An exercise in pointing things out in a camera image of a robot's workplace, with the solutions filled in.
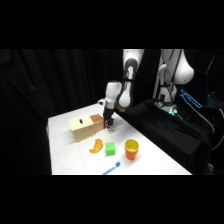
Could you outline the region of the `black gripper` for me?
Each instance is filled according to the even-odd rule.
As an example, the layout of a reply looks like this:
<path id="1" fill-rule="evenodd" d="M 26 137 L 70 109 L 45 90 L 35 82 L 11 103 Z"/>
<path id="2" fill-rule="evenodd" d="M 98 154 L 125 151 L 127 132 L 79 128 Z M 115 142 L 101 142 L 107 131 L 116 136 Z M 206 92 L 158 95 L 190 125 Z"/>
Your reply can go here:
<path id="1" fill-rule="evenodd" d="M 114 109 L 108 109 L 108 108 L 104 108 L 104 111 L 103 111 L 103 118 L 104 118 L 104 128 L 105 129 L 109 129 L 111 130 L 113 128 L 113 124 L 114 124 L 114 120 L 112 120 L 112 115 L 113 113 L 115 112 Z"/>

